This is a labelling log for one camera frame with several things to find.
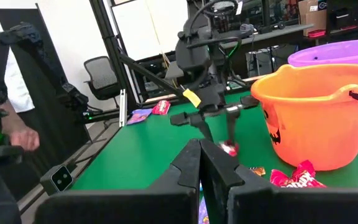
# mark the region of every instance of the green table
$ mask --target green table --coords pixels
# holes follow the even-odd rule
[[[227,96],[228,102],[239,101],[240,93]],[[190,104],[172,106],[169,115],[195,111]],[[216,142],[227,139],[226,118],[207,118]],[[126,126],[102,150],[80,175],[74,190],[144,189],[169,166],[175,156],[192,138],[202,134],[191,126],[170,125],[169,116],[152,115],[146,122]],[[270,177],[272,169],[290,175],[294,167],[274,153],[262,110],[244,110],[236,124],[240,145],[239,160],[248,167],[264,166]],[[329,187],[358,187],[358,155],[341,169],[318,172],[317,180]]]

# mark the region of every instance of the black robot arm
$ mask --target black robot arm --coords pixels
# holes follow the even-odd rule
[[[44,49],[44,42],[38,30],[33,25],[25,22],[0,32],[0,104],[7,100],[7,88],[4,78],[11,45],[17,45],[31,55],[41,68],[42,73],[55,87],[61,103],[73,110],[86,111],[88,109],[88,97],[68,83],[65,74],[56,64],[52,63],[47,55]]]

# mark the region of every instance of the yellow tape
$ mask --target yellow tape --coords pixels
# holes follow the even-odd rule
[[[197,108],[200,105],[201,100],[198,98],[196,93],[193,93],[191,90],[187,89],[183,92],[183,96],[188,98],[190,102]]]

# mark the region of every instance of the black office chair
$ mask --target black office chair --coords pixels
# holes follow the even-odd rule
[[[110,59],[107,56],[92,58],[84,62],[86,71],[91,77],[86,81],[92,94],[98,100],[108,100],[113,98],[119,108],[116,96],[119,96],[121,87],[118,84],[117,76],[112,70]]]

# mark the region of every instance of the orange plastic bucket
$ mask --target orange plastic bucket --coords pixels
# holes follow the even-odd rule
[[[280,67],[256,81],[277,155],[297,166],[310,160],[316,170],[348,165],[358,153],[358,65]]]

